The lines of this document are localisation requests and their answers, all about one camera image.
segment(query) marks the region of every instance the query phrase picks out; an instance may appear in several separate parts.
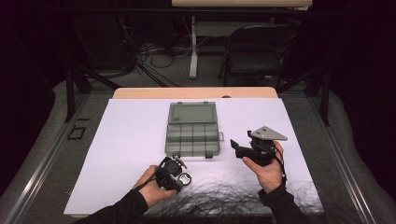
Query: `white paper sheet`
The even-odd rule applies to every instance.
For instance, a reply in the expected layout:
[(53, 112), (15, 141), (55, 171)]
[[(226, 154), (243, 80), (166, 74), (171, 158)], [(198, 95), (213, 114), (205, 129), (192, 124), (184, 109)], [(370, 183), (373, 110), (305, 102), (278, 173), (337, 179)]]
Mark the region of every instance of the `white paper sheet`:
[[(182, 158), (192, 176), (192, 182), (174, 199), (195, 192), (207, 192), (210, 197), (224, 197), (220, 186), (258, 199), (257, 177), (235, 157), (230, 139), (240, 146), (250, 147), (247, 130), (265, 125), (288, 137), (281, 141), (284, 148), (287, 188), (306, 212), (321, 212), (322, 206), (302, 151), (292, 129), (286, 108), (280, 99), (161, 99), (109, 101), (105, 114), (85, 159), (78, 182), (64, 210), (67, 215), (89, 215), (121, 199), (151, 164), (165, 157), (165, 135), (169, 105), (173, 102), (216, 103), (219, 131), (224, 134), (220, 154), (213, 159)], [(162, 207), (151, 209), (159, 213)], [(254, 213), (268, 213), (259, 206)]]

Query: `chair seat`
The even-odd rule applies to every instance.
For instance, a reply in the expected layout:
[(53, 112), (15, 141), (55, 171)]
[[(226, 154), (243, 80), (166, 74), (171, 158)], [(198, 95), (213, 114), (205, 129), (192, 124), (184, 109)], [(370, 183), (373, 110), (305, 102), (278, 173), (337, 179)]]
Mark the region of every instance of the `chair seat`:
[(228, 71), (243, 74), (277, 73), (281, 70), (280, 62), (272, 51), (265, 52), (236, 52), (230, 55)]

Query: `dark background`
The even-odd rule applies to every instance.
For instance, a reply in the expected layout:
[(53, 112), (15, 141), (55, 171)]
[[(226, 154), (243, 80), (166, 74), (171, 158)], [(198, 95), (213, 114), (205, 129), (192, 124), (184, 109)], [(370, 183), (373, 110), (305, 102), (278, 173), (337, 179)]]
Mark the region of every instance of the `dark background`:
[[(169, 1), (163, 1), (162, 7), (168, 3)], [(312, 9), (344, 9), (347, 6), (353, 6), (361, 14), (353, 20), (352, 26), (346, 28), (351, 38), (336, 57), (331, 90), (344, 102), (356, 149), (362, 160), (380, 186), (396, 199), (396, 165), (393, 162), (396, 148), (392, 144), (396, 136), (393, 115), (393, 107), (396, 105), (394, 8), (390, 7), (391, 0), (317, 0)], [(18, 172), (47, 120), (55, 97), (52, 88), (64, 81), (68, 63), (59, 51), (58, 42), (54, 41), (57, 35), (35, 1), (7, 0), (0, 3), (0, 8), (0, 76), (1, 84), (6, 84), (0, 111), (2, 194)], [(108, 29), (114, 29), (112, 20), (104, 21)], [(82, 43), (74, 34), (76, 27), (70, 27), (62, 19), (51, 22), (59, 22), (63, 26), (65, 40), (62, 41), (65, 41), (66, 46), (72, 46), (70, 50), (72, 54), (78, 55), (77, 60), (92, 67), (89, 52), (83, 48), (87, 43)], [(302, 32), (306, 42), (304, 44), (303, 41), (301, 45), (307, 49), (305, 54), (310, 52), (310, 57), (319, 57), (331, 49), (329, 43), (336, 38), (334, 34), (345, 29), (342, 23), (337, 22), (339, 21), (305, 21)], [(117, 50), (112, 52), (118, 53), (122, 58), (121, 62), (103, 58), (104, 67), (106, 63), (111, 65), (110, 68), (123, 69), (129, 66), (131, 58), (120, 45), (120, 34), (102, 38), (99, 32), (97, 36), (91, 35), (88, 38), (96, 39), (100, 42), (99, 45), (102, 44), (101, 41), (110, 41), (115, 46), (113, 49)]]

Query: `person's left hand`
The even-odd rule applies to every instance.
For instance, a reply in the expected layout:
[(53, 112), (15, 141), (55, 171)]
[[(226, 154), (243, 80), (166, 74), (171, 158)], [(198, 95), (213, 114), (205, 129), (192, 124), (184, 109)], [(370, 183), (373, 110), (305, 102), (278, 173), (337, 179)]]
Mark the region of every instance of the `person's left hand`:
[[(156, 169), (157, 169), (156, 165), (150, 165), (150, 167), (145, 171), (145, 173), (143, 173), (140, 179), (137, 180), (137, 182), (134, 184), (133, 189), (145, 183), (155, 172)], [(177, 193), (175, 189), (172, 190), (160, 189), (155, 179), (149, 181), (145, 187), (139, 190), (139, 192), (145, 198), (146, 203), (148, 204), (148, 208), (153, 207), (154, 205), (156, 205), (157, 203), (159, 203), (164, 199), (172, 198)]]

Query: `table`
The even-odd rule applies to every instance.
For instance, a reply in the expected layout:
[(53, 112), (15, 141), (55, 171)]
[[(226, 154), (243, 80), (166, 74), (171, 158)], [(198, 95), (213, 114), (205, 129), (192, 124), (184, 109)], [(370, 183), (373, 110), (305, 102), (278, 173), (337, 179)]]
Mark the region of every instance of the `table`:
[[(247, 0), (247, 1), (230, 1), (230, 0), (172, 0), (173, 7), (311, 7), (311, 0)], [(214, 24), (213, 22), (202, 24), (203, 28), (197, 30), (200, 24), (197, 23), (195, 17), (191, 20), (191, 66), (190, 78), (197, 77), (198, 51), (196, 36), (198, 35), (230, 35), (238, 27), (253, 25), (246, 22), (221, 22)]]
[[(159, 215), (164, 208), (181, 204), (184, 198), (197, 193), (219, 200), (230, 190), (247, 196), (247, 203), (254, 204), (251, 205), (254, 209), (245, 211), (247, 214), (270, 214), (270, 210), (258, 201), (260, 185), (256, 176), (235, 157), (229, 144), (232, 138), (247, 146), (248, 128), (260, 128), (263, 122), (274, 130), (281, 130), (289, 138), (283, 145), (288, 148), (288, 154), (284, 157), (289, 176), (287, 188), (299, 199), (301, 206), (315, 205), (306, 212), (322, 211), (286, 109), (275, 90), (235, 87), (116, 90), (107, 105), (64, 213), (86, 216), (115, 203), (149, 165), (159, 163), (165, 156), (163, 145), (169, 104), (179, 101), (215, 102), (219, 131), (225, 133), (225, 140), (220, 142), (221, 150), (217, 157), (182, 158), (189, 167), (187, 172), (192, 175), (192, 184), (173, 199), (150, 209), (149, 215)], [(299, 195), (299, 189), (303, 190), (303, 195)]]

